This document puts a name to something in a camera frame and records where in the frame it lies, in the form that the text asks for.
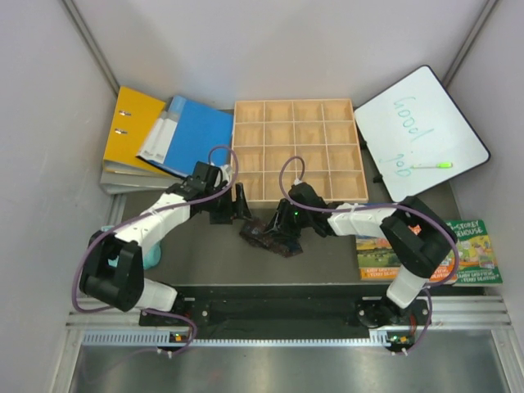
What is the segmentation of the brown floral necktie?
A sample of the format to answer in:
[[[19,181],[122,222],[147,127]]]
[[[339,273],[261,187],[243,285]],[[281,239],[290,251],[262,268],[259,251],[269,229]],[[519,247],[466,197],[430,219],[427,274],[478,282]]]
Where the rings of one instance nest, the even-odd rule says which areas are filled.
[[[239,232],[239,236],[253,247],[271,251],[284,258],[291,258],[303,253],[303,249],[298,242],[277,239],[268,233],[265,228],[266,224],[259,219],[246,221]]]

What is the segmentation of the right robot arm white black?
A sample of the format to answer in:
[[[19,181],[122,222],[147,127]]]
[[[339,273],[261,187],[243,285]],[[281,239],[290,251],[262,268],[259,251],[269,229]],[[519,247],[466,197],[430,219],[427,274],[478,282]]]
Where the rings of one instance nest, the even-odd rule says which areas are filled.
[[[305,182],[292,185],[278,203],[265,232],[291,245],[305,228],[320,237],[371,237],[387,240],[401,263],[380,300],[360,300],[356,312],[368,328],[399,324],[449,254],[457,254],[454,231],[415,196],[393,204],[327,203]]]

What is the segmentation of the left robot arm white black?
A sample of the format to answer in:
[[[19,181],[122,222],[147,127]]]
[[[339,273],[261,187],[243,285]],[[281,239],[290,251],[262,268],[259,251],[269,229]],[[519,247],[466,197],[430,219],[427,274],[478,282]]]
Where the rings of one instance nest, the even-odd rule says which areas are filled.
[[[175,288],[144,276],[144,259],[173,229],[206,212],[213,224],[249,219],[243,186],[232,165],[198,162],[193,173],[166,189],[139,216],[92,235],[75,276],[74,293],[82,292],[107,309],[127,312],[155,309],[166,323],[185,317],[186,306]]]

